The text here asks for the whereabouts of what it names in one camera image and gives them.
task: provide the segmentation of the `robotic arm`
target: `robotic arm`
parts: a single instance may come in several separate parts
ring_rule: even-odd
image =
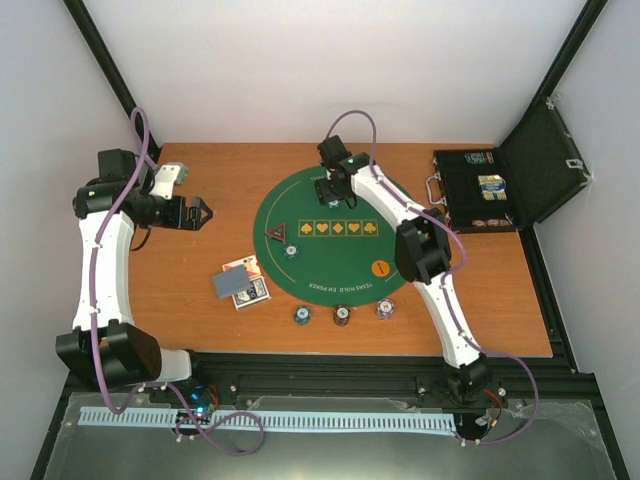
[[[355,206],[357,198],[363,198],[395,229],[398,272],[422,296],[440,337],[444,360],[449,366],[450,391],[460,403],[466,403],[470,396],[486,385],[489,368],[485,356],[465,339],[478,345],[458,303],[452,278],[447,275],[451,259],[447,235],[413,211],[424,211],[443,221],[442,214],[438,209],[427,211],[411,200],[387,179],[380,167],[369,166],[367,154],[352,155],[338,136],[327,138],[318,146],[318,151],[322,165],[327,169],[327,178],[315,182],[320,203],[345,200]],[[460,329],[451,315],[443,290],[446,290]]]
[[[135,226],[199,230],[213,213],[199,197],[189,207],[184,197],[173,195],[173,186],[185,180],[187,170],[182,164],[164,165],[155,172],[153,188],[137,185],[111,217],[92,267],[96,233],[133,174],[136,161],[131,152],[109,150],[98,154],[98,165],[99,177],[80,188],[73,199],[82,233],[82,288],[73,331],[56,338],[56,353],[84,385],[96,388],[89,336],[91,314],[96,313],[100,358],[110,386],[188,379],[192,374],[189,352],[161,349],[155,338],[134,326],[128,293],[129,249]],[[96,310],[89,298],[94,269],[99,272]]]

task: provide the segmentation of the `white wall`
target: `white wall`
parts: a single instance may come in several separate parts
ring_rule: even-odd
[[[54,342],[79,297],[71,199],[98,150],[133,142],[62,1],[0,3],[0,479],[20,480],[67,374]]]
[[[86,0],[164,141],[498,142],[585,0]],[[341,132],[367,141],[362,119]]]
[[[640,478],[640,2],[610,1],[558,92],[595,182],[537,228],[572,346]]]

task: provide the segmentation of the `deck of cards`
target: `deck of cards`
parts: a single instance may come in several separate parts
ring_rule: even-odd
[[[225,263],[222,266],[222,271],[226,272],[239,265],[244,265],[247,269],[250,287],[247,290],[234,293],[231,296],[233,304],[236,306],[236,310],[260,303],[263,300],[269,300],[271,298],[271,294],[269,293],[267,283],[262,276],[262,271],[260,270],[260,267],[258,267],[258,260],[256,259],[256,256],[251,255],[249,257],[241,258],[240,260]]]

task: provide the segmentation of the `case lid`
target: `case lid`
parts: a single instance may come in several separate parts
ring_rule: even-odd
[[[591,181],[551,99],[530,108],[499,148],[524,224],[542,222]]]

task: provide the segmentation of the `green poker mat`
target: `green poker mat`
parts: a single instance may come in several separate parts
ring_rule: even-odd
[[[302,170],[267,194],[256,215],[253,237],[260,267],[272,281],[300,300],[324,306],[377,302],[400,288],[404,279],[393,262],[395,231],[359,198],[320,205],[313,182],[323,167]],[[286,242],[267,235],[285,225]],[[284,253],[298,247],[295,258]]]

